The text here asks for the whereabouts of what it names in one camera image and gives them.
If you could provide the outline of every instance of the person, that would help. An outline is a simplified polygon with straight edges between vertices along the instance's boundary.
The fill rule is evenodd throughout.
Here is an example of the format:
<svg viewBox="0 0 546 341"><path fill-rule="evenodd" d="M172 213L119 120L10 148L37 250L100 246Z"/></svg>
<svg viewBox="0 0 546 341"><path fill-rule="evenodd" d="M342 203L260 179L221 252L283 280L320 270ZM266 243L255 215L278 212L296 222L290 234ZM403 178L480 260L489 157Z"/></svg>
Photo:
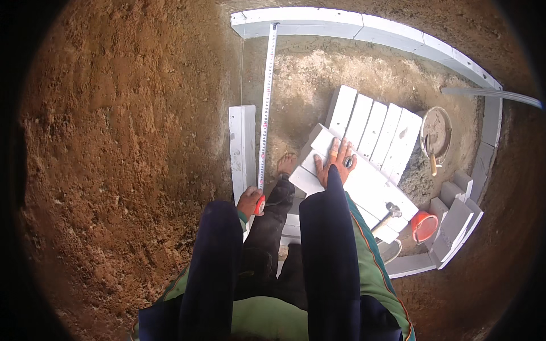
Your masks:
<svg viewBox="0 0 546 341"><path fill-rule="evenodd" d="M325 191L300 204L301 244L288 246L277 277L295 164L293 154L279 160L277 183L244 243L261 190L249 187L237 207L225 201L205 207L189 268L139 311L132 340L415 339L375 239L343 190L358 166L345 138L341 145L334 139L325 165L315 157Z"/></svg>

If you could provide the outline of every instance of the measuring tape blade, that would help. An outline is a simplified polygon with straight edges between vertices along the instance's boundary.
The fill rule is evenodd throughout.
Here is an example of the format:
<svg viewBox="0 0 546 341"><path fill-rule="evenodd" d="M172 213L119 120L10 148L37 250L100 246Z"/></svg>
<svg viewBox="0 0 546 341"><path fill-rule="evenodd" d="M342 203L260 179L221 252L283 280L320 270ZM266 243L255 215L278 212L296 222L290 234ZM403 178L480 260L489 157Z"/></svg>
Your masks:
<svg viewBox="0 0 546 341"><path fill-rule="evenodd" d="M264 189L265 149L268 143L269 109L271 104L271 89L273 88L273 62L277 46L278 22L272 22L269 27L268 54L265 58L264 98L262 102L262 133L260 134L260 153L258 154L258 188Z"/></svg>

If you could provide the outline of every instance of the wooden handle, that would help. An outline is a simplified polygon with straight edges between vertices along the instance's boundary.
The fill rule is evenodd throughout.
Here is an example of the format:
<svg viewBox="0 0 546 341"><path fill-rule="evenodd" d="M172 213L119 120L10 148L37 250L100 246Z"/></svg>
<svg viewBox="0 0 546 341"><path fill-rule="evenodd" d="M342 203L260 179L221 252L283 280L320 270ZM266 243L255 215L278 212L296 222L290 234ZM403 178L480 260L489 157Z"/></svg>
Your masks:
<svg viewBox="0 0 546 341"><path fill-rule="evenodd" d="M434 153L430 154L430 171L432 172L432 176L436 176L436 157Z"/></svg>

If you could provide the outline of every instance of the black pants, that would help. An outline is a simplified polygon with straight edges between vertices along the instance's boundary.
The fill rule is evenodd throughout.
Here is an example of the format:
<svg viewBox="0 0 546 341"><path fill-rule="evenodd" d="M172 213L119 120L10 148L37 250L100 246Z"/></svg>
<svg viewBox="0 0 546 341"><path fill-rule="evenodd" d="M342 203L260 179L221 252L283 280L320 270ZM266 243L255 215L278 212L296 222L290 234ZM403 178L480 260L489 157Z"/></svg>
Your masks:
<svg viewBox="0 0 546 341"><path fill-rule="evenodd" d="M281 274L278 279L276 277L281 233L294 202L294 193L288 176L281 175L268 198L264 215L255 217L243 245L235 300L269 296L307 310L301 245L288 246L288 256Z"/></svg>

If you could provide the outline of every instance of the tape measure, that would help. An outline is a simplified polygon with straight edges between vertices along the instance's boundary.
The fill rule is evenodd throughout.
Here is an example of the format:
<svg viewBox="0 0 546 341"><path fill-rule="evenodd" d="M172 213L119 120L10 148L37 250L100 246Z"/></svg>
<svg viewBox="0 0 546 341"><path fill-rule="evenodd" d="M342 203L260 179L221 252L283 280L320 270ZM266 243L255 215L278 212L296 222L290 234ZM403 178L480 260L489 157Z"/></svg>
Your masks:
<svg viewBox="0 0 546 341"><path fill-rule="evenodd" d="M262 101L262 132L260 133L260 152L258 154L258 188L264 189L265 178L265 150L268 144L269 111L271 104L271 89L273 88L273 63L275 61L275 48L277 46L278 22L272 22L269 26L268 50L265 57L264 96ZM260 197L254 210L254 214L264 211L265 195Z"/></svg>

